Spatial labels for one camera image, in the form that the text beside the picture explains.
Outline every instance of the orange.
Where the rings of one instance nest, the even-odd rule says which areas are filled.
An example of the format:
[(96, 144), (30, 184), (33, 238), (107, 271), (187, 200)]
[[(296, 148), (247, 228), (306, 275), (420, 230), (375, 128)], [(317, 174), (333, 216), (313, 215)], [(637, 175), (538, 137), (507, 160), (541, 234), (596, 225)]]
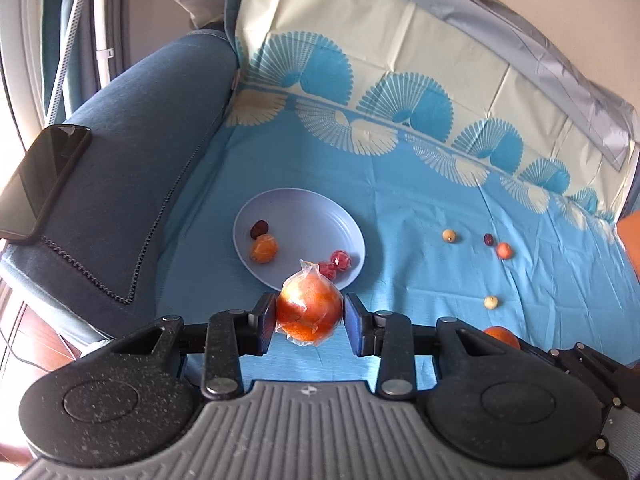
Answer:
[(640, 280), (640, 211), (635, 211), (619, 220), (616, 231), (625, 246), (626, 256)]
[(251, 247), (251, 258), (259, 264), (265, 264), (273, 260), (277, 252), (277, 240), (271, 235), (261, 235), (255, 239)]
[(511, 249), (511, 246), (507, 242), (500, 242), (495, 252), (498, 253), (498, 257), (503, 260), (508, 260), (513, 256), (513, 249)]
[(520, 342), (518, 341), (518, 338), (513, 335), (511, 330), (508, 330), (503, 326), (490, 326), (489, 328), (485, 328), (483, 332), (499, 339), (509, 346), (513, 346), (516, 350), (520, 350)]
[(316, 269), (289, 278), (276, 300), (281, 329), (293, 339), (315, 344), (329, 336), (342, 319), (342, 295)]

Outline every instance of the orange in plastic bag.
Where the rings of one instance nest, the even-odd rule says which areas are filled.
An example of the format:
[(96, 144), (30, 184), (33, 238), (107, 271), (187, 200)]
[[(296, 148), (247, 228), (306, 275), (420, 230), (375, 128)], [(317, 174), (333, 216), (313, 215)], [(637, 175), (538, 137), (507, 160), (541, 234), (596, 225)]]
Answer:
[(300, 346), (318, 346), (342, 319), (342, 294), (320, 274), (317, 264), (301, 260), (300, 266), (276, 300), (276, 331)]

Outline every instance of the smartphone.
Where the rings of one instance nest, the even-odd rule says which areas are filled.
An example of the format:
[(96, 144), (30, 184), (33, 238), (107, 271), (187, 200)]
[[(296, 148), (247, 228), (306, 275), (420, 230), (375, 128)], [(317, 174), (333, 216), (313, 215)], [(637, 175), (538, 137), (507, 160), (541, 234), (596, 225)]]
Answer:
[(0, 194), (0, 238), (32, 242), (47, 211), (91, 139), (74, 124), (54, 124), (38, 135)]

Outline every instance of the blue plate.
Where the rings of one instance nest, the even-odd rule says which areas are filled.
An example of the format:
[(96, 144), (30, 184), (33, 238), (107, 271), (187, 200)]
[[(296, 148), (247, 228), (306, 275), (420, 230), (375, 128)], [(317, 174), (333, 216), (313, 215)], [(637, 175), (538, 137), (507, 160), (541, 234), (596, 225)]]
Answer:
[[(269, 234), (279, 245), (276, 257), (266, 264), (249, 256), (254, 243), (249, 231), (258, 220), (269, 224)], [(283, 187), (254, 196), (238, 212), (233, 236), (244, 266), (276, 290), (300, 270), (300, 260), (328, 260), (337, 249), (351, 256), (351, 267), (338, 272), (334, 280), (338, 290), (355, 280), (364, 264), (364, 238), (355, 220), (333, 200), (306, 189)]]

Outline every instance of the fan pattern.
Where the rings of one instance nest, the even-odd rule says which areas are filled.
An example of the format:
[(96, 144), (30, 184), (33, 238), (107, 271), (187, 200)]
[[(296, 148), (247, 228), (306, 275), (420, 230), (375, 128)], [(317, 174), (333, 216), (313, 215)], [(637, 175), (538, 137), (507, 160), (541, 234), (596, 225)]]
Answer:
[(555, 203), (573, 227), (613, 242), (614, 214), (602, 207), (596, 190), (587, 186), (565, 196), (571, 175), (556, 158), (539, 157), (522, 167), (525, 145), (512, 124), (487, 118), (450, 140), (452, 100), (431, 77), (388, 72), (358, 98), (352, 96), (349, 57), (322, 34), (274, 34), (253, 56), (239, 38), (235, 43), (246, 70), (226, 118), (228, 126), (256, 126), (289, 109), (315, 138), (360, 156), (390, 153), (403, 137), (419, 160), (447, 180), (463, 187), (483, 186), (494, 168), (501, 187), (528, 211), (544, 214)]

